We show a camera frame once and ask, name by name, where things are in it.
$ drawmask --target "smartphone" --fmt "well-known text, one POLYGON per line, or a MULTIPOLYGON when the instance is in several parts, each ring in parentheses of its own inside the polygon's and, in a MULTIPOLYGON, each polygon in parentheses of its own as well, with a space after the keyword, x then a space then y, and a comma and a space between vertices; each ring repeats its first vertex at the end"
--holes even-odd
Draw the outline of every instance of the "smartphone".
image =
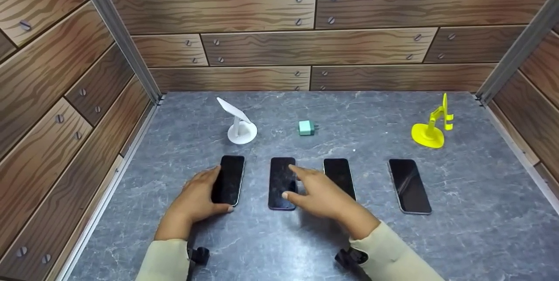
POLYGON ((295 210, 295 205, 283 199, 286 190, 297 193, 297 176, 288 165, 295 165, 294 158, 272 158, 270 161, 270 185, 268 208, 272 210, 295 210))
POLYGON ((416 215, 429 215, 432 211, 431 204, 415 161, 392 158, 388 161, 388 166, 401 211, 416 215))
POLYGON ((244 156, 221 157, 221 170, 211 192, 211 200, 214 203, 237 205, 243 181, 244 162, 244 156))
POLYGON ((323 169, 328 178, 355 200, 355 188, 346 158, 325 158, 323 169))

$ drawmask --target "yellow phone stand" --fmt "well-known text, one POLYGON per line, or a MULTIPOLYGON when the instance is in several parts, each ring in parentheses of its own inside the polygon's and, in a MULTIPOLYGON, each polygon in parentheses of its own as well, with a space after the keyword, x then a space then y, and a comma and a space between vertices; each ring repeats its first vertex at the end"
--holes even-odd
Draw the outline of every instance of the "yellow phone stand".
POLYGON ((453 120, 454 115, 449 114, 449 105, 447 103, 447 94, 443 94, 443 104, 429 115, 429 124, 417 123, 411 128, 411 138, 418 144, 429 148, 441 148, 445 144, 445 136, 443 132, 435 127, 435 122, 444 116, 445 130, 452 130, 452 124, 448 124, 448 120, 453 120))

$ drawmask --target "phone stand base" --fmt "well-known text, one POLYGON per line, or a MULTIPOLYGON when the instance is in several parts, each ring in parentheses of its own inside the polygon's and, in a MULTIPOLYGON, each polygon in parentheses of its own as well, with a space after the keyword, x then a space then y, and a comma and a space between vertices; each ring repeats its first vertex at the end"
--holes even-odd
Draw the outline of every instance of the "phone stand base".
POLYGON ((227 131, 227 137, 234 144, 247 144, 256 137, 257 133, 256 125, 240 120, 239 131, 235 132, 235 124, 233 124, 227 131))

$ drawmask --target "wooden plank wall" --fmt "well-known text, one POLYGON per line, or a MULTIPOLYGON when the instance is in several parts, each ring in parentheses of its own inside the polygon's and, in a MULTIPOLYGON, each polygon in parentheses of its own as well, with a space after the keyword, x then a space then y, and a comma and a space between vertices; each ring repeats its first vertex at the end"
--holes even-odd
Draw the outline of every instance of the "wooden plank wall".
POLYGON ((164 92, 475 92, 545 1, 113 0, 164 92))
POLYGON ((0 0, 0 280, 58 275, 147 106, 89 0, 0 0))
POLYGON ((550 31, 489 105, 559 197, 559 34, 550 31))

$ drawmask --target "hand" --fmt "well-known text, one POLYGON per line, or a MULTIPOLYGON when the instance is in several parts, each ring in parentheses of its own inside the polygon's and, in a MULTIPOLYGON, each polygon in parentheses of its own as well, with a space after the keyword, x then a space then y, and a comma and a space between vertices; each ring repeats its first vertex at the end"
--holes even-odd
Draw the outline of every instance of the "hand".
POLYGON ((340 222, 355 240, 364 239, 380 225, 379 219, 354 201, 324 173, 291 164, 289 168, 297 174, 307 194, 283 192, 284 199, 315 216, 340 222))
POLYGON ((161 219, 154 240, 186 240, 194 222, 233 211, 230 204, 211 201, 211 191, 220 170, 221 166, 218 165, 199 172, 184 184, 179 196, 161 219))

